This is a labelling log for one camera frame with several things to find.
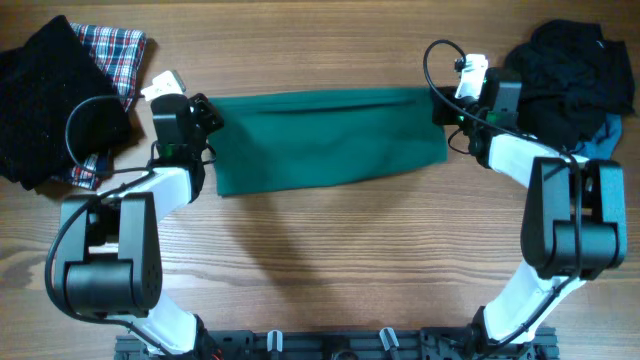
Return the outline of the green cloth garment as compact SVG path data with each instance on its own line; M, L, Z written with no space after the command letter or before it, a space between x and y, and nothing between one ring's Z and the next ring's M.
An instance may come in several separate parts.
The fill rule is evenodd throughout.
M221 196L327 187L447 159L426 88L368 88L218 97Z

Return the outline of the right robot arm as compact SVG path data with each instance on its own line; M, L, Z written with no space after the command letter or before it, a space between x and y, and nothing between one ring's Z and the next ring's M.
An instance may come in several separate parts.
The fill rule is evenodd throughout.
M627 253L623 170L556 150L515 124L520 83L476 81L464 97L430 88L445 124L470 140L487 169L527 189L520 232L523 260L500 294L481 307L466 346L487 353L533 340L537 328L571 292L617 268Z

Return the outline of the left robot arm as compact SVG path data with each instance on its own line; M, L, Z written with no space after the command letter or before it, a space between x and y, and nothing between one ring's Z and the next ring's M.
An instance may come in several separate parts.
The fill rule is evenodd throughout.
M157 139L140 177L63 202L45 261L46 292L70 318L126 328L149 357L215 359L202 320L162 290L158 223L198 198L207 138L224 120L201 93L161 95L151 110Z

